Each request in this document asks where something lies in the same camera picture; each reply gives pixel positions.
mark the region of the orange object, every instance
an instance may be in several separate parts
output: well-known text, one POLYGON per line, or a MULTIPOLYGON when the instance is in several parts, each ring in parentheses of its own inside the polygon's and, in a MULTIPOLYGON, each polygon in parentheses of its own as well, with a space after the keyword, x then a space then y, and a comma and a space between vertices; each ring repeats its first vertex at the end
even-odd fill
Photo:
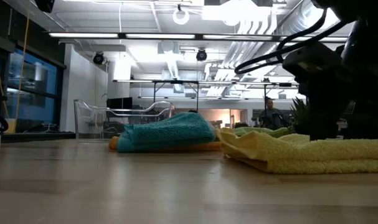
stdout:
MULTIPOLYGON (((108 148, 111 151, 116 151, 118 145, 118 137, 113 137, 108 143, 108 148)), ((169 147, 166 149, 159 149, 157 151, 151 152, 187 152, 187 151, 220 151, 220 141, 209 142, 205 144, 198 144, 194 146, 179 146, 179 147, 169 147)))
POLYGON ((116 150, 117 149, 117 145, 118 145, 118 138, 119 137, 112 137, 112 139, 110 140, 110 143, 108 143, 108 148, 111 149, 111 150, 116 150))

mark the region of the security camera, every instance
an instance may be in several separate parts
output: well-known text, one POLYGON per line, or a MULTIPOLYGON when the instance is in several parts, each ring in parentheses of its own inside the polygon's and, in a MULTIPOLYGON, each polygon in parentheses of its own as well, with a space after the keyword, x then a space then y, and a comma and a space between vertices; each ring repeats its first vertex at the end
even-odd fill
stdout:
POLYGON ((207 60, 207 53, 205 49, 199 49, 197 56, 196 56, 197 61, 203 62, 207 60))
POLYGON ((103 54, 103 52, 97 52, 93 58, 93 62, 97 65, 104 65, 107 62, 107 59, 103 54))

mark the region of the yellow towel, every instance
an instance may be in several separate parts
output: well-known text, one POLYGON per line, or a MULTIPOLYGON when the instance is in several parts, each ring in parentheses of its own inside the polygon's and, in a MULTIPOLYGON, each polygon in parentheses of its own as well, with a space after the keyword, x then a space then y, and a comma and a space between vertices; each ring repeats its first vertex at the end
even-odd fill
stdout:
POLYGON ((218 132, 223 152, 265 172, 327 174, 378 172, 378 140, 324 140, 290 134, 278 139, 251 132, 237 137, 233 130, 218 132))

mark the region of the clear plastic chair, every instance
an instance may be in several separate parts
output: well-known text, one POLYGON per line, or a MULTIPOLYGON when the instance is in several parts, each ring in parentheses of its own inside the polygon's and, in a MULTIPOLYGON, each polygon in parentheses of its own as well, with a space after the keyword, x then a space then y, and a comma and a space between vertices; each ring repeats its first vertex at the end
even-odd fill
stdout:
POLYGON ((143 110, 110 109, 74 100, 74 110, 76 139, 103 142, 119 136, 126 124, 146 124, 170 118, 175 113, 175 106, 158 101, 143 110))

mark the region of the person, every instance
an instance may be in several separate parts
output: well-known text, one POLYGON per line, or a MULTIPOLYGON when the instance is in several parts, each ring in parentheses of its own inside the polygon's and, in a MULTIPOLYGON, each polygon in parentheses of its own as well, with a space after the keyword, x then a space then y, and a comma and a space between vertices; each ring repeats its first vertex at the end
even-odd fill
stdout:
POLYGON ((283 127, 284 118, 280 110, 273 107, 273 99, 267 97, 267 109, 263 110, 259 117, 262 122, 261 127, 268 128, 271 130, 277 130, 283 127))

